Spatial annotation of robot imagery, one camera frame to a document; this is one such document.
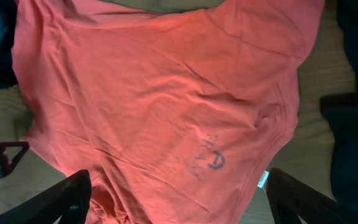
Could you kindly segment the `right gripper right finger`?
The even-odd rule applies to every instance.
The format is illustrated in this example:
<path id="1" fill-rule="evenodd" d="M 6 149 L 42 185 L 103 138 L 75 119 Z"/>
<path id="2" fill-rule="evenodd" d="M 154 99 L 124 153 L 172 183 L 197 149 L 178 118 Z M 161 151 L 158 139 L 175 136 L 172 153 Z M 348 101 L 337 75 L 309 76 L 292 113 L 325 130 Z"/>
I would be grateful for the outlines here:
<path id="1" fill-rule="evenodd" d="M 275 224 L 356 224 L 358 214 L 278 168 L 265 185 Z"/>

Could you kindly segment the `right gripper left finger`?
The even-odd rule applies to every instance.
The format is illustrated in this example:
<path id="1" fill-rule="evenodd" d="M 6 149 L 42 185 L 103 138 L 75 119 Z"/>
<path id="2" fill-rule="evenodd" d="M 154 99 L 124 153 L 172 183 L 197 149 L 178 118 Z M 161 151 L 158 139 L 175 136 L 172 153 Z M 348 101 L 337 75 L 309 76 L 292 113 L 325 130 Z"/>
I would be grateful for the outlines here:
<path id="1" fill-rule="evenodd" d="M 85 224 L 91 194 L 90 173 L 79 170 L 0 214 L 0 224 Z"/>

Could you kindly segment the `red printed t-shirt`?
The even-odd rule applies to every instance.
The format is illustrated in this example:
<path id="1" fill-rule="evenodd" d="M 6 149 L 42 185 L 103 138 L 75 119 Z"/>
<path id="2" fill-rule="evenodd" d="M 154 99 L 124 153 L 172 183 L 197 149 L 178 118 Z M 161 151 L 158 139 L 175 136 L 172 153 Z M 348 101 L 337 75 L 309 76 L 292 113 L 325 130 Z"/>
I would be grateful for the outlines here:
<path id="1" fill-rule="evenodd" d="M 237 223 L 297 126 L 297 70 L 323 7 L 19 1 L 24 140 L 66 175 L 90 172 L 88 223 Z"/>

